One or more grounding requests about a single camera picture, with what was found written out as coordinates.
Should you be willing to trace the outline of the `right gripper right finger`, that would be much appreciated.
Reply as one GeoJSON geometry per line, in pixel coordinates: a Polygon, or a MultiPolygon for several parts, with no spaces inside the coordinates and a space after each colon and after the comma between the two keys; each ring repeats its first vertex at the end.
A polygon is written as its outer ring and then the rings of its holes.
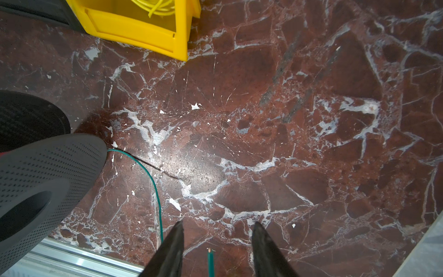
{"type": "Polygon", "coordinates": [[[260,222],[254,224],[251,245],[257,277],[299,277],[260,222]]]}

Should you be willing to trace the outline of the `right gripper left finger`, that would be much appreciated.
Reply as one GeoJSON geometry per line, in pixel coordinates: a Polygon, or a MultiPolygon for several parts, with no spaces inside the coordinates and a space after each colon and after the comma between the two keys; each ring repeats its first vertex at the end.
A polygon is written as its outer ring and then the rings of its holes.
{"type": "Polygon", "coordinates": [[[180,277],[183,252],[183,223],[178,221],[139,277],[180,277]]]}

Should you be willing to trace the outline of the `grey perforated spool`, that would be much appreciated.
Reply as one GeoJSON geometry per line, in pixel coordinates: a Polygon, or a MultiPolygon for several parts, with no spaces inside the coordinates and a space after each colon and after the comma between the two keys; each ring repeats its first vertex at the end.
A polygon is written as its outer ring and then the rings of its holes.
{"type": "Polygon", "coordinates": [[[105,142],[72,133],[42,98],[1,91],[1,272],[46,238],[94,186],[105,142]]]}

